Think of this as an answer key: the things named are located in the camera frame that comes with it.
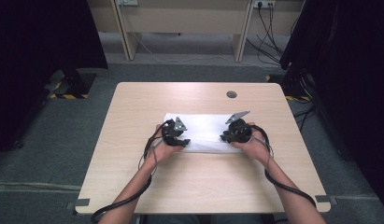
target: electrical cord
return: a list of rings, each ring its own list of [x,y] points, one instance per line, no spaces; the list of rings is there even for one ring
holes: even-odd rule
[[[272,152],[273,149],[270,147],[270,142],[268,140],[267,133],[262,128],[260,128],[260,127],[258,127],[256,125],[252,125],[251,128],[259,131],[263,135],[263,141],[259,141],[259,142],[263,143],[266,146],[267,150],[269,151],[269,153],[271,155],[273,153]],[[285,190],[287,190],[289,192],[295,193],[297,195],[300,195],[300,196],[306,198],[307,200],[309,200],[314,205],[314,207],[317,207],[315,201],[311,198],[311,196],[309,196],[305,192],[303,192],[303,191],[301,191],[299,189],[295,189],[295,188],[292,188],[290,186],[281,184],[278,181],[276,181],[273,177],[271,177],[271,175],[269,174],[269,171],[268,171],[268,164],[270,162],[270,158],[271,157],[269,157],[268,162],[267,162],[267,169],[264,169],[264,175],[267,178],[267,180],[270,181],[273,185],[275,185],[275,186],[277,186],[277,187],[279,187],[281,189],[285,189]]]
[[[261,13],[261,8],[260,8],[260,7],[258,7],[258,13],[259,13],[259,17],[260,17],[260,19],[261,19],[261,21],[262,21],[263,28],[264,28],[264,30],[265,30],[265,32],[266,32],[266,36],[268,37],[268,39],[270,40],[270,42],[273,44],[273,46],[274,46],[273,48],[276,50],[278,56],[281,57],[283,50],[280,49],[280,48],[276,45],[276,41],[274,40],[274,36],[273,36],[273,35],[270,35],[270,33],[271,33],[271,34],[273,33],[273,17],[274,17],[273,10],[274,10],[274,9],[272,8],[271,5],[269,5],[269,9],[270,9],[270,10],[269,10],[269,11],[270,11],[270,23],[269,23],[269,28],[268,28],[268,29],[267,29],[266,24],[265,24],[265,22],[264,22],[264,20],[263,20],[262,13]]]
[[[305,113],[305,117],[302,119],[302,124],[300,125],[299,131],[301,132],[303,130],[303,126],[305,125],[305,121],[308,117],[308,114],[311,113],[315,109],[315,106],[311,106],[307,112]]]
[[[156,137],[156,134],[162,129],[162,127],[167,124],[169,122],[169,120],[165,121],[163,124],[160,125],[160,127],[154,132],[154,134],[149,138],[146,146],[145,146],[145,150],[144,150],[144,153],[141,157],[141,160],[139,160],[139,164],[138,164],[138,170],[140,169],[140,162],[142,161],[142,158],[143,159],[146,159],[147,156],[148,156],[148,153],[149,153],[149,150],[152,149],[153,151],[153,155],[154,155],[154,160],[156,161],[156,167],[154,168],[154,171],[153,173],[150,175],[148,181],[146,182],[146,184],[137,192],[135,193],[134,195],[132,195],[131,197],[125,199],[125,200],[122,200],[120,202],[117,202],[117,203],[113,203],[113,204],[110,204],[108,206],[105,206],[105,207],[102,207],[100,209],[98,209],[94,214],[92,214],[92,217],[91,217],[91,222],[92,223],[98,223],[99,222],[99,216],[103,215],[105,212],[107,211],[110,211],[110,210],[113,210],[115,208],[118,208],[120,206],[123,206],[127,203],[130,203],[132,201],[134,201],[135,199],[139,198],[150,186],[150,183],[151,183],[151,178],[153,177],[153,175],[156,173],[156,170],[157,170],[157,157],[156,157],[156,152],[154,151],[154,149],[163,141],[162,137]],[[151,144],[153,143],[154,140],[156,139],[159,139],[158,141],[156,141],[153,146],[151,146]]]
[[[250,40],[247,38],[247,42],[250,43],[256,50],[258,50],[258,59],[259,61],[261,61],[262,63],[269,63],[269,64],[273,64],[273,65],[277,65],[279,66],[279,59],[275,58],[273,55],[271,55],[270,53],[266,52],[265,50],[261,49],[261,48],[258,48],[256,47],[254,44],[252,44],[250,42]],[[259,52],[264,54],[266,57],[268,57],[269,59],[271,59],[273,62],[275,63],[270,63],[270,62],[264,62],[260,56],[259,56]]]

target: black cable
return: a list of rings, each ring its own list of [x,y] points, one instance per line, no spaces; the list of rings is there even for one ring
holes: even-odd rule
[[[151,143],[157,139],[156,137],[156,134],[162,129],[162,127],[167,124],[170,120],[167,120],[166,122],[164,122],[163,124],[160,125],[160,127],[154,132],[154,134],[149,138],[146,146],[145,146],[145,150],[144,150],[144,153],[142,155],[142,158],[143,159],[146,159],[146,157],[148,156],[148,152],[149,152],[149,148],[150,148],[150,145]],[[127,199],[124,199],[120,202],[117,202],[117,203],[113,203],[113,204],[110,204],[108,206],[105,206],[103,208],[100,208],[98,209],[94,214],[92,214],[92,217],[91,217],[91,222],[92,223],[98,223],[99,222],[99,216],[101,216],[102,214],[104,214],[105,212],[107,211],[110,211],[110,210],[113,210],[115,208],[118,208],[122,205],[125,205],[127,203],[130,203],[132,201],[134,201],[135,199],[139,198],[147,189],[148,187],[150,186],[150,183],[151,183],[151,178],[153,177],[153,175],[150,175],[148,181],[146,182],[146,184],[142,187],[142,189],[140,189],[137,193],[135,193],[133,196],[127,198]]]
[[[103,208],[97,210],[97,211],[92,215],[92,217],[91,217],[91,221],[92,221],[92,223],[98,223],[98,222],[99,222],[98,217],[101,216],[102,214],[104,214],[105,212],[110,211],[110,210],[113,210],[113,209],[115,209],[115,208],[117,208],[117,207],[123,206],[123,205],[125,205],[125,204],[127,204],[127,203],[130,203],[130,202],[132,202],[133,200],[139,198],[139,196],[141,196],[141,195],[145,192],[145,190],[148,189],[148,187],[150,186],[150,183],[151,183],[151,176],[149,177],[148,182],[142,187],[142,189],[140,189],[140,190],[139,190],[136,194],[134,194],[133,196],[131,196],[131,197],[125,199],[125,200],[122,200],[122,201],[120,201],[120,202],[118,202],[118,203],[113,203],[113,204],[110,204],[110,205],[108,205],[108,206],[105,206],[105,207],[103,207]]]
[[[293,33],[293,28],[294,28],[294,25],[296,25],[297,21],[299,21],[299,17],[296,18],[296,20],[293,22],[293,25],[291,27],[291,35]]]
[[[267,57],[269,57],[271,60],[275,61],[275,62],[279,62],[279,59],[275,58],[273,55],[271,55],[270,53],[268,53],[267,51],[261,49],[260,47],[256,47],[254,44],[252,44],[250,42],[249,39],[247,39],[247,41],[258,51],[260,51],[261,53],[265,54]]]
[[[256,47],[254,44],[252,44],[249,39],[247,39],[248,43],[250,43],[256,50],[258,50],[258,59],[259,61],[261,61],[262,63],[269,63],[269,64],[273,64],[273,65],[279,65],[279,59],[275,58],[273,55],[271,55],[270,53],[266,52],[265,50],[263,49],[260,49],[258,47]],[[273,62],[275,63],[270,63],[270,62],[265,62],[263,61],[260,56],[259,56],[259,52],[264,54],[266,57],[268,57],[269,59],[271,59]]]
[[[270,181],[272,184],[276,185],[277,187],[279,187],[281,189],[285,189],[287,191],[290,191],[292,193],[295,193],[297,195],[300,195],[300,196],[306,198],[307,200],[309,200],[314,205],[314,207],[317,207],[316,203],[314,202],[314,199],[312,199],[310,197],[310,195],[302,192],[299,189],[294,189],[294,188],[291,188],[289,186],[286,186],[284,184],[277,182],[275,179],[273,179],[273,177],[270,176],[270,174],[268,174],[267,170],[264,170],[264,174],[265,174],[266,178],[268,179],[268,181]]]
[[[267,133],[262,128],[260,128],[260,127],[258,127],[256,125],[252,125],[251,128],[256,129],[259,132],[261,132],[261,134],[263,135],[265,146],[266,146],[267,150],[270,153],[270,148],[271,147],[270,147],[270,142],[268,140]],[[277,186],[277,187],[279,187],[281,189],[285,189],[285,190],[287,190],[289,192],[295,193],[297,195],[300,195],[300,196],[306,198],[307,200],[309,200],[314,205],[314,207],[317,207],[316,203],[314,202],[314,199],[312,199],[308,194],[304,193],[303,191],[301,191],[299,189],[295,189],[295,188],[292,188],[290,186],[287,186],[287,185],[279,183],[273,177],[271,177],[270,174],[268,174],[266,169],[264,169],[264,175],[267,178],[267,180],[270,181],[273,185],[275,185],[275,186]]]
[[[266,36],[269,38],[270,42],[274,45],[274,48],[276,50],[276,52],[278,53],[278,55],[280,56],[281,55],[281,51],[282,49],[280,49],[277,45],[276,45],[276,41],[274,40],[274,37],[270,35],[270,33],[273,32],[273,8],[271,7],[271,5],[269,5],[269,8],[270,8],[270,26],[269,26],[269,29],[267,29],[266,25],[265,25],[265,22],[263,20],[263,17],[262,17],[262,13],[261,13],[261,9],[259,8],[258,9],[258,12],[259,12],[259,17],[261,18],[261,21],[262,21],[262,24],[263,24],[263,28],[264,30],[266,31]]]
[[[311,107],[307,110],[307,112],[305,113],[305,117],[303,118],[303,120],[302,120],[302,124],[300,125],[300,128],[299,128],[299,131],[300,131],[300,132],[303,130],[303,126],[305,125],[305,121],[306,121],[306,119],[307,119],[308,114],[309,114],[311,111],[313,111],[313,109],[315,109],[315,106],[311,106]]]
[[[271,3],[268,4],[269,6],[269,10],[270,10],[270,25],[269,25],[269,31],[271,33],[271,38],[273,40],[273,45],[274,47],[276,48],[276,51],[277,51],[277,54],[279,57],[282,57],[282,52],[283,50],[280,49],[277,44],[276,44],[276,41],[274,40],[274,34],[273,34],[273,19],[274,19],[274,8],[273,8],[273,5]]]

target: gray carpet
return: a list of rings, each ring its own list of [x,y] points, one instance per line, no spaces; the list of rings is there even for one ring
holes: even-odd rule
[[[24,147],[0,154],[0,223],[89,223],[88,216],[72,215],[72,203],[119,82],[265,82],[268,74],[284,73],[248,66],[164,64],[110,64],[108,70],[82,71],[97,73],[89,97],[48,99],[23,136]],[[60,75],[53,76],[52,85]],[[289,105],[293,113],[311,106]],[[306,121],[302,135],[322,184],[336,203],[324,214],[327,222],[384,223],[384,207],[355,162],[338,156],[318,115]]]

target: robotic hand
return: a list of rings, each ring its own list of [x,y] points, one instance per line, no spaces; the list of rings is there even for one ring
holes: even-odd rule
[[[176,121],[173,119],[169,119],[166,121],[168,126],[162,127],[162,135],[163,140],[165,143],[169,146],[175,147],[175,146],[182,146],[185,147],[189,144],[191,141],[190,139],[185,140],[179,140],[178,137],[183,134],[183,131],[187,131],[188,129],[183,124],[183,122],[180,120],[180,118],[176,118]]]
[[[247,115],[249,111],[233,114],[227,121],[226,124],[230,123],[229,129],[224,131],[220,135],[221,140],[231,143],[239,142],[246,143],[252,136],[252,127],[248,125],[242,117]]]

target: wrist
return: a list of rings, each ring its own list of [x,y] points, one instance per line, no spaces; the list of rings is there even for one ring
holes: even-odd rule
[[[152,157],[147,157],[141,166],[141,169],[142,168],[153,172],[153,170],[156,168],[156,160],[154,160]]]

